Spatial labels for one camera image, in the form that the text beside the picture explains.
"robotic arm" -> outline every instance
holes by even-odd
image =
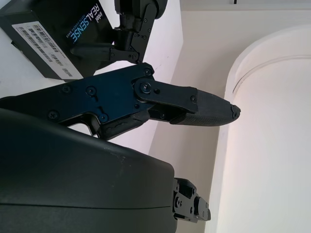
[[[103,62],[143,62],[154,21],[160,18],[167,0],[115,0],[120,26],[114,29],[114,45],[78,44],[71,49],[76,56]]]
[[[143,63],[0,99],[1,232],[174,233],[177,219],[210,220],[208,203],[171,165],[106,142],[149,119],[219,126],[240,115],[153,73]],[[66,127],[77,123],[99,139]]]

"white ceiling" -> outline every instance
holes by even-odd
[[[181,9],[193,10],[197,7],[207,7],[209,5],[233,4],[234,0],[180,0]],[[237,4],[296,4],[311,3],[311,0],[237,0]]]

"black metal bracket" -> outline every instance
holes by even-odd
[[[196,192],[196,187],[188,180],[175,178],[173,213],[174,217],[191,222],[211,219],[208,203]]]
[[[160,83],[149,64],[72,81],[0,100],[0,108],[47,119],[63,126],[86,124],[104,140],[147,120],[214,126],[239,117],[239,108],[193,87]]]
[[[154,4],[146,6],[143,18],[121,16],[121,26],[114,29],[115,45],[107,43],[77,44],[71,53],[90,60],[115,62],[128,61],[140,64],[143,61],[151,30],[156,19]]]

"curved white wall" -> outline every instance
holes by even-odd
[[[311,26],[280,31],[231,69],[225,97],[242,113],[219,137],[218,233],[311,232],[310,41]]]

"barcode sticker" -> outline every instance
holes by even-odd
[[[12,27],[61,79],[83,78],[38,21],[15,24]]]

